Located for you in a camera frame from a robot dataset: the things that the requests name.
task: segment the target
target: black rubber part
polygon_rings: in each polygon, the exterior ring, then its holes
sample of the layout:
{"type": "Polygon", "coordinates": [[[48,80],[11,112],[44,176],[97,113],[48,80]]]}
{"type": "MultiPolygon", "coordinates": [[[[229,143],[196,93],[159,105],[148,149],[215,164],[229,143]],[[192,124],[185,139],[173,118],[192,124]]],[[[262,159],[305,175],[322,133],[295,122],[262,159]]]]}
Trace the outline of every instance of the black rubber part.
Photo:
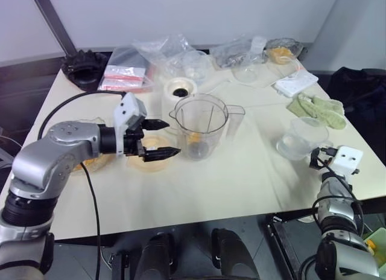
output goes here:
{"type": "Polygon", "coordinates": [[[334,215],[326,217],[320,223],[320,228],[322,234],[331,230],[343,230],[354,234],[357,233],[356,227],[351,221],[346,218],[337,217],[334,215]]]}
{"type": "Polygon", "coordinates": [[[31,200],[9,192],[1,214],[13,226],[32,227],[47,222],[54,212],[57,197],[48,200],[31,200]]]}
{"type": "Polygon", "coordinates": [[[323,239],[316,253],[315,271],[320,279],[335,279],[337,266],[337,251],[335,245],[328,239],[323,239]]]}
{"type": "Polygon", "coordinates": [[[46,236],[46,243],[44,245],[44,251],[42,260],[40,262],[39,270],[45,274],[52,266],[52,262],[54,261],[54,245],[55,245],[55,237],[53,233],[48,233],[46,236]]]}
{"type": "MultiPolygon", "coordinates": [[[[328,179],[330,177],[335,177],[336,178],[336,175],[334,173],[332,173],[331,171],[328,171],[327,173],[323,173],[321,175],[321,182],[324,182],[326,179],[328,179]]],[[[340,177],[341,179],[346,181],[343,176],[338,176],[338,177],[340,177]]]]}
{"type": "Polygon", "coordinates": [[[184,88],[178,88],[173,92],[173,96],[177,96],[177,97],[186,97],[188,96],[188,94],[189,94],[188,90],[184,88]]]}
{"type": "Polygon", "coordinates": [[[114,127],[99,125],[100,130],[100,152],[104,154],[116,153],[114,127]]]}

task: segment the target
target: black cable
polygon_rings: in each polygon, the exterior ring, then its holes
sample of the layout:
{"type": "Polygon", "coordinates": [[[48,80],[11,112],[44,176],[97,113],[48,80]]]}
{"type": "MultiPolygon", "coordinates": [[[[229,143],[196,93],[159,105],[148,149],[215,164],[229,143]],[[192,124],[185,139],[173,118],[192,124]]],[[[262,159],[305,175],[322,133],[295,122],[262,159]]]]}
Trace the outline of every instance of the black cable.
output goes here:
{"type": "Polygon", "coordinates": [[[82,166],[84,172],[86,173],[87,181],[89,182],[90,191],[92,194],[92,200],[94,202],[94,210],[95,210],[95,218],[96,218],[96,246],[97,246],[97,258],[96,258],[96,272],[95,272],[95,280],[99,280],[99,273],[101,270],[101,226],[99,222],[99,212],[98,212],[98,205],[97,205],[97,198],[95,197],[94,189],[91,184],[91,178],[89,171],[87,170],[86,166],[81,162],[80,165],[82,166]]]}
{"type": "MultiPolygon", "coordinates": [[[[353,202],[356,204],[356,208],[358,210],[358,213],[359,213],[359,216],[360,216],[360,220],[361,220],[361,225],[360,225],[360,228],[358,228],[358,233],[360,234],[360,236],[363,236],[363,232],[364,232],[364,216],[363,216],[363,210],[362,210],[362,206],[361,206],[361,201],[357,200],[354,193],[350,190],[349,186],[347,185],[346,182],[344,182],[340,176],[338,176],[334,170],[332,170],[331,167],[329,167],[323,160],[321,160],[319,157],[317,157],[317,160],[325,167],[327,168],[333,175],[334,177],[342,184],[342,186],[347,190],[347,192],[349,192],[349,194],[351,195],[351,198],[350,197],[343,197],[343,196],[327,196],[327,197],[324,197],[324,199],[332,199],[332,198],[336,198],[336,199],[346,199],[346,200],[353,200],[353,202]]],[[[314,208],[316,206],[316,204],[318,202],[320,202],[322,200],[322,197],[320,199],[317,199],[314,204],[312,205],[312,216],[314,217],[314,220],[316,222],[316,224],[318,225],[318,227],[320,227],[320,224],[319,222],[316,220],[316,216],[314,214],[314,208]]]]}
{"type": "Polygon", "coordinates": [[[312,267],[312,265],[315,264],[315,261],[316,261],[316,258],[315,259],[312,259],[308,265],[306,266],[306,269],[304,271],[304,279],[307,280],[307,275],[308,275],[308,270],[312,267]]]}
{"type": "Polygon", "coordinates": [[[337,178],[337,180],[339,180],[339,182],[342,184],[342,186],[347,189],[347,191],[349,192],[350,196],[352,196],[353,199],[356,200],[356,197],[354,195],[354,193],[351,191],[351,189],[349,188],[349,186],[346,184],[346,182],[344,182],[340,176],[338,176],[334,170],[331,169],[331,167],[328,166],[328,164],[326,164],[323,160],[321,160],[319,157],[316,157],[318,159],[318,161],[323,164],[323,167],[327,168],[333,175],[334,177],[337,178]]]}
{"type": "Polygon", "coordinates": [[[302,278],[303,278],[303,270],[304,270],[305,266],[308,265],[311,262],[315,262],[315,259],[316,259],[316,255],[313,255],[313,256],[308,257],[307,259],[305,259],[302,262],[302,265],[300,265],[299,271],[297,273],[297,280],[302,280],[302,278]]]}
{"type": "Polygon", "coordinates": [[[86,96],[86,95],[91,95],[91,94],[117,94],[117,95],[120,95],[120,96],[124,96],[126,94],[126,92],[118,92],[118,91],[90,91],[90,92],[85,92],[85,93],[81,93],[81,94],[78,94],[78,95],[75,95],[71,98],[68,98],[66,101],[63,101],[62,103],[60,103],[58,106],[55,107],[54,110],[52,110],[48,115],[47,117],[44,119],[42,125],[40,126],[40,129],[39,129],[39,132],[37,134],[37,140],[41,139],[42,136],[43,136],[43,131],[44,131],[44,128],[46,127],[48,121],[52,118],[52,116],[54,116],[54,114],[56,112],[58,112],[58,110],[60,108],[62,108],[63,106],[67,105],[68,103],[74,101],[75,99],[78,99],[80,97],[83,97],[83,96],[86,96]]]}
{"type": "MultiPolygon", "coordinates": [[[[42,125],[40,126],[39,133],[37,135],[37,140],[41,139],[43,136],[44,128],[46,127],[48,121],[54,116],[56,112],[58,112],[59,109],[61,109],[63,106],[67,105],[68,103],[76,100],[77,98],[90,95],[90,94],[117,94],[120,96],[124,96],[126,92],[118,92],[118,91],[91,91],[91,92],[85,92],[78,95],[75,95],[73,97],[68,98],[66,101],[60,103],[57,107],[55,107],[54,110],[52,110],[47,117],[44,119],[42,125]]],[[[95,210],[95,218],[96,218],[96,245],[98,249],[98,253],[96,256],[96,272],[95,272],[95,280],[99,280],[100,270],[101,270],[101,227],[100,227],[100,220],[99,220],[99,212],[98,212],[98,205],[97,205],[97,198],[95,197],[94,189],[92,187],[91,178],[89,171],[87,170],[86,166],[81,162],[80,163],[82,169],[84,170],[84,173],[86,173],[87,181],[89,183],[92,200],[94,203],[94,210],[95,210]]]]}

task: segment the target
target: green glove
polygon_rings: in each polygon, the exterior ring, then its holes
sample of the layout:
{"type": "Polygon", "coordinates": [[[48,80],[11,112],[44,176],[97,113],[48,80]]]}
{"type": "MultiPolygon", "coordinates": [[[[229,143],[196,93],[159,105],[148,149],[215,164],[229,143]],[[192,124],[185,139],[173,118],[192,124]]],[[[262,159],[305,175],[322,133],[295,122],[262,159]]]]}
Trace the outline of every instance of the green glove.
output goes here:
{"type": "Polygon", "coordinates": [[[298,117],[312,117],[334,129],[344,129],[346,120],[341,102],[322,100],[300,93],[287,109],[298,117]]]}

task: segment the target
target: clear plastic pitcher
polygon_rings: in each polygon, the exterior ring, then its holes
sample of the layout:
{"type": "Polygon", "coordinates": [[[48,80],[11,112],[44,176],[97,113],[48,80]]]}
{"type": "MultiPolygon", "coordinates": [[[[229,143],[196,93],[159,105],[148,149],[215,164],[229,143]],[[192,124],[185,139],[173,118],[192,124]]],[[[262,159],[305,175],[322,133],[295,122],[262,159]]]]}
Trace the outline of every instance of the clear plastic pitcher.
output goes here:
{"type": "Polygon", "coordinates": [[[300,117],[291,121],[291,128],[277,142],[278,152],[292,161],[299,161],[313,149],[327,143],[329,133],[319,120],[300,117]]]}
{"type": "Polygon", "coordinates": [[[208,94],[187,96],[170,112],[170,117],[177,121],[177,136],[182,153],[195,161],[212,154],[228,121],[227,138],[232,139],[244,115],[243,107],[225,105],[220,99],[208,94]]]}

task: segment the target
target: roll of tape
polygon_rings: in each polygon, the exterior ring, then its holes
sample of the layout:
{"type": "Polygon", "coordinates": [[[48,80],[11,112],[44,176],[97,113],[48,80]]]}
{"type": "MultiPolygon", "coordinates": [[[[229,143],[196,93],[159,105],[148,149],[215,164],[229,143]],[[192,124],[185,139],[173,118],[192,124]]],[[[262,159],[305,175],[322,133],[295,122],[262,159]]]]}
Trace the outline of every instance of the roll of tape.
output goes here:
{"type": "Polygon", "coordinates": [[[175,133],[177,130],[176,121],[169,116],[170,111],[174,110],[174,106],[182,98],[195,93],[197,85],[191,79],[177,77],[166,82],[162,95],[162,120],[169,123],[169,132],[175,133]]]}

